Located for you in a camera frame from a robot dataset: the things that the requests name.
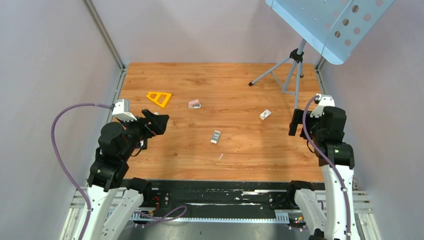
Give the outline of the pink stapler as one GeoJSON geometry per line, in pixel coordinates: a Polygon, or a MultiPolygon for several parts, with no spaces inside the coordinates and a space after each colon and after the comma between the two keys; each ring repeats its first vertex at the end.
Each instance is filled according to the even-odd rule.
{"type": "Polygon", "coordinates": [[[187,104],[188,109],[200,109],[201,106],[202,105],[199,99],[191,100],[187,104]]]}

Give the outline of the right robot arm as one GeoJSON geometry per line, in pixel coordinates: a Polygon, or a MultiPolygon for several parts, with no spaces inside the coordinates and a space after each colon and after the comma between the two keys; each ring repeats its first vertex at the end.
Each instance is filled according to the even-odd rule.
{"type": "Polygon", "coordinates": [[[306,181],[292,181],[285,195],[286,204],[300,209],[311,240],[359,240],[353,203],[354,151],[343,141],[346,112],[335,106],[325,106],[322,114],[313,117],[311,111],[295,109],[289,125],[294,136],[299,124],[300,136],[311,143],[324,179],[325,206],[322,206],[306,181]]]}

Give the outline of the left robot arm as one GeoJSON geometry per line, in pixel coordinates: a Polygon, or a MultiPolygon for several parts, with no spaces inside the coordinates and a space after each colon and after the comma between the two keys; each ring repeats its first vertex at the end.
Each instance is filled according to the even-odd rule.
{"type": "Polygon", "coordinates": [[[112,116],[117,121],[107,123],[100,131],[99,147],[87,181],[87,216],[78,226],[80,240],[116,240],[135,210],[153,201],[151,183],[135,177],[112,214],[108,214],[134,150],[146,150],[148,139],[163,135],[170,119],[167,114],[154,114],[147,109],[142,114],[138,117],[116,106],[112,116]]]}

